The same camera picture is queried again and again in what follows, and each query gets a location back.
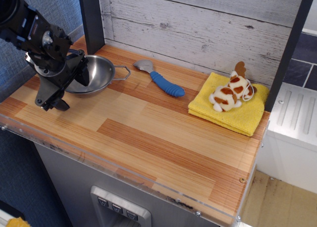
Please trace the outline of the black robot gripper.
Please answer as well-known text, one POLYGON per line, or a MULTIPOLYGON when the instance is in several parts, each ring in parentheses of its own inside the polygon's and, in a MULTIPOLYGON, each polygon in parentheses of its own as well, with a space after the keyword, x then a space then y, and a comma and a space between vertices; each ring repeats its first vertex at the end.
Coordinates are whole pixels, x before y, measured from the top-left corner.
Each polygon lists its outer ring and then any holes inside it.
POLYGON ((35 104, 45 111, 53 108, 66 111, 70 108, 62 98, 72 81, 76 80, 85 87, 89 85, 88 59, 85 52, 81 49, 70 49, 68 52, 64 62, 53 63, 54 70, 36 65, 32 57, 28 53, 25 54, 25 60, 40 78, 35 104))

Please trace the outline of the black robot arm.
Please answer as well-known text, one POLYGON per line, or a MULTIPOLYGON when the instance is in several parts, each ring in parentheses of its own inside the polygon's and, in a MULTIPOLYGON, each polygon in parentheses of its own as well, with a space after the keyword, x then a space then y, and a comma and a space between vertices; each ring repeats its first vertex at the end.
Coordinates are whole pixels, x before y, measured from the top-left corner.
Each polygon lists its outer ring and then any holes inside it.
POLYGON ((25 60, 40 78, 35 104, 42 109, 68 110, 62 98, 71 82, 89 84, 84 51, 71 49, 73 42, 64 30, 24 0, 0 0, 0 37, 26 52, 25 60))

